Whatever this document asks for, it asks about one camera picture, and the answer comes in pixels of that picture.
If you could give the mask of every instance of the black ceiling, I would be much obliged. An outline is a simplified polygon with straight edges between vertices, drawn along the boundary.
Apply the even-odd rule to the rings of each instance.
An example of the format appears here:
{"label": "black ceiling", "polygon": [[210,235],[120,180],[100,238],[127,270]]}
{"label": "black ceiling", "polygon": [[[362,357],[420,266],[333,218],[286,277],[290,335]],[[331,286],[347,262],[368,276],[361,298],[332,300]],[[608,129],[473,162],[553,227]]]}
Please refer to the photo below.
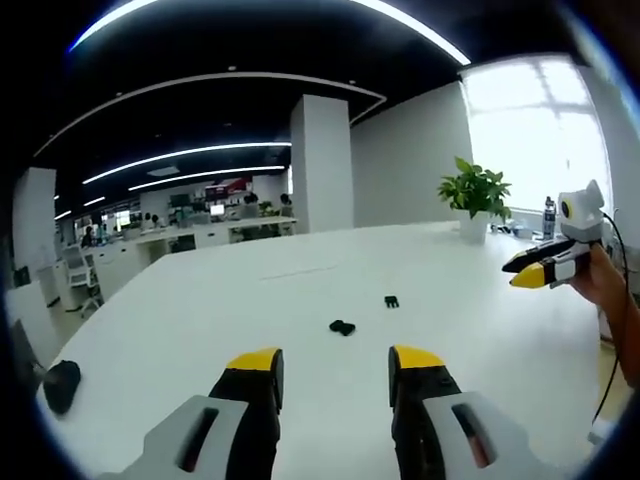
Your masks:
{"label": "black ceiling", "polygon": [[[152,181],[148,170],[182,174],[287,164],[288,150],[217,152],[139,167],[83,186],[131,161],[202,146],[288,140],[289,115],[303,93],[343,98],[353,118],[378,99],[316,83],[227,78],[182,83],[125,98],[53,139],[74,119],[120,95],[161,82],[229,72],[305,75],[375,92],[379,112],[456,79],[459,65],[399,22],[348,0],[158,0],[108,25],[76,49],[93,22],[128,3],[42,2],[25,14],[34,37],[20,62],[15,116],[21,166],[58,170],[59,210]],[[525,52],[575,55],[547,2],[388,0],[456,45],[472,63]]]}

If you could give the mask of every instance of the white flower pot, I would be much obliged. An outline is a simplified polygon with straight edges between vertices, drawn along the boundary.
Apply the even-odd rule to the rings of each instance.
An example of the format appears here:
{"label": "white flower pot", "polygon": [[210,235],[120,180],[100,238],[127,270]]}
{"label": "white flower pot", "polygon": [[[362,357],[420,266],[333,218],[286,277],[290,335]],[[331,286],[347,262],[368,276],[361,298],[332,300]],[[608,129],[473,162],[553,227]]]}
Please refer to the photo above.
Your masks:
{"label": "white flower pot", "polygon": [[460,221],[460,237],[471,245],[484,245],[489,225],[489,213],[478,212],[471,219],[468,210],[454,210],[454,212]]}

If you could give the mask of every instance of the human arm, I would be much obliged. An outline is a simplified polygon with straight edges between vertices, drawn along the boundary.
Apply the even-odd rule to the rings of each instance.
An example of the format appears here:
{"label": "human arm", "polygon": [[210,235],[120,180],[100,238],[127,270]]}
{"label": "human arm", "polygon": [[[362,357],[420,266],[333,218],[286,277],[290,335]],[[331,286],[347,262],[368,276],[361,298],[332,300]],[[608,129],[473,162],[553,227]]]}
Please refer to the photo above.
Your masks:
{"label": "human arm", "polygon": [[640,384],[640,311],[602,246],[593,245],[590,255],[589,267],[571,285],[604,311],[624,378],[635,388]]}

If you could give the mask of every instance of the office desk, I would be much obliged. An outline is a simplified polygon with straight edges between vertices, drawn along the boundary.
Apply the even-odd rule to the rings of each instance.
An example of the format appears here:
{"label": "office desk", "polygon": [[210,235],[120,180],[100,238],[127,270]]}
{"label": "office desk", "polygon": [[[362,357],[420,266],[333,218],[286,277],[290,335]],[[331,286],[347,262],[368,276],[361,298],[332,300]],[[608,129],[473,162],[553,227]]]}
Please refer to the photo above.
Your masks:
{"label": "office desk", "polygon": [[[595,308],[570,287],[509,286],[502,264],[530,245],[466,246],[451,224],[366,228],[168,255],[66,344],[83,380],[46,423],[90,478],[121,471],[144,435],[207,395],[236,355],[284,349],[273,479],[399,478],[387,352],[440,355],[463,390],[523,425],[541,459],[583,458],[598,393]],[[400,308],[387,309],[385,295]],[[350,337],[329,330],[356,324]],[[43,403],[42,392],[38,401]]]}
{"label": "office desk", "polygon": [[201,249],[231,243],[233,229],[295,222],[295,218],[265,217],[196,225],[190,228],[167,227],[147,230],[133,240],[91,248],[86,252],[93,258],[100,291],[104,301],[107,301],[142,270],[161,256],[170,253],[169,241],[173,239],[193,235],[196,249]]}

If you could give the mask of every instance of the cable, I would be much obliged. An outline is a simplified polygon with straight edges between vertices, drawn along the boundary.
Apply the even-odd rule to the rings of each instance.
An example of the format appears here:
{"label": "cable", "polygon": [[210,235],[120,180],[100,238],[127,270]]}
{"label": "cable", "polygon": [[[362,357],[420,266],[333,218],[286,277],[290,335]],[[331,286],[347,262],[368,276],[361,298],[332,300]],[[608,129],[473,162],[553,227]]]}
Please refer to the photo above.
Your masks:
{"label": "cable", "polygon": [[[622,242],[622,235],[620,235],[620,230],[618,230],[618,227],[616,226],[616,222],[614,222],[613,218],[611,218],[606,213],[603,212],[602,214],[607,220],[609,220],[609,223],[611,223],[611,226],[613,226],[613,229],[616,232],[616,236],[618,237],[618,241],[620,242],[620,249],[622,250],[622,262],[624,264],[624,272],[623,272],[624,284],[625,284],[625,288],[627,289],[627,294],[625,295],[625,300],[624,300],[624,310],[623,310],[625,313],[625,317],[622,324],[622,342],[621,342],[622,344],[620,345],[620,349],[623,349],[625,346],[624,335],[627,333],[627,317],[628,317],[627,310],[629,308],[629,297],[631,296],[631,291],[629,290],[629,266],[627,264],[627,253],[624,248],[624,243]],[[611,384],[613,383],[613,378],[616,376],[616,369],[618,367],[619,361],[620,361],[620,352],[616,351],[616,359],[613,362],[613,368],[611,369],[611,376],[609,377],[607,388],[605,388],[604,390],[604,395],[602,395],[602,400],[600,400],[600,404],[596,409],[596,414],[593,416],[593,420],[591,420],[591,423],[596,421],[596,419],[598,418],[598,415],[600,415],[600,411],[602,410],[602,407],[604,406],[604,402],[607,400],[607,396],[609,395],[609,390],[611,389]]]}

